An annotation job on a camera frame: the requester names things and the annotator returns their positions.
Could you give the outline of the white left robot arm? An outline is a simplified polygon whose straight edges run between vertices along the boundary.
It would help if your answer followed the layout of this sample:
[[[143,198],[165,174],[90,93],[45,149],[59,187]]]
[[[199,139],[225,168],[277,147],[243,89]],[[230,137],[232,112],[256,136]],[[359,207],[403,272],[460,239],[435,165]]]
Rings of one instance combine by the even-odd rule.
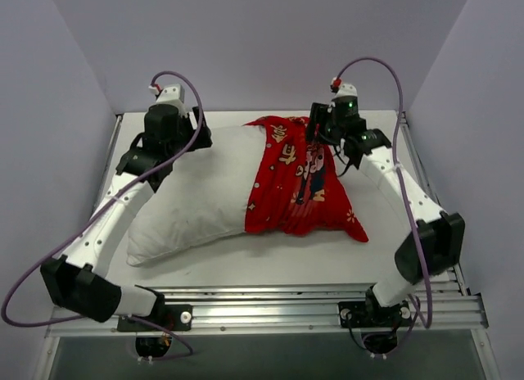
[[[158,191],[185,152],[210,147],[204,112],[192,113],[166,103],[150,106],[144,130],[120,158],[115,174],[87,228],[62,254],[45,260],[40,273],[52,302],[99,323],[114,315],[135,317],[146,330],[156,330],[169,312],[163,294],[106,279],[115,250],[141,208]]]

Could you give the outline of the white pillow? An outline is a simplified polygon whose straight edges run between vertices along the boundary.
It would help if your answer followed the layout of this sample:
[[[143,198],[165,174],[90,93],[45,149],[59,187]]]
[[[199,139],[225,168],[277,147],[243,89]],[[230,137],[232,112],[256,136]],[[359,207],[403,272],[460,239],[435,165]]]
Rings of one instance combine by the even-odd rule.
[[[187,152],[128,230],[128,265],[139,267],[245,231],[266,146],[260,126],[214,130],[212,146]]]

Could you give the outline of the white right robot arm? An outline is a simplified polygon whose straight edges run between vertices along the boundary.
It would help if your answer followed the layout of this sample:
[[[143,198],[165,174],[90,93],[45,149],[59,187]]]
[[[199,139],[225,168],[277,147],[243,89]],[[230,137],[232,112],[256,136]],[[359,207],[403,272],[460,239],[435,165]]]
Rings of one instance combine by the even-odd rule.
[[[363,306],[367,321],[383,324],[393,315],[393,306],[417,284],[459,262],[465,221],[460,214],[445,211],[422,190],[400,163],[396,142],[380,129],[368,128],[359,115],[356,97],[313,103],[306,137],[340,147],[347,165],[369,178],[409,226],[391,270],[372,286],[371,299]]]

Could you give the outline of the red patterned pillowcase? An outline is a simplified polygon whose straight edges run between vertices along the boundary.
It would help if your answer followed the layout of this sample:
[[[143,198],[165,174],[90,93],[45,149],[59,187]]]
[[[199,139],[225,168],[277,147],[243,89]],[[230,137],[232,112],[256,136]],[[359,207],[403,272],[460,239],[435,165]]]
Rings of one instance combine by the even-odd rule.
[[[306,140],[309,118],[267,115],[249,125],[265,131],[265,147],[247,202],[247,233],[305,236],[323,229],[368,241],[329,146]]]

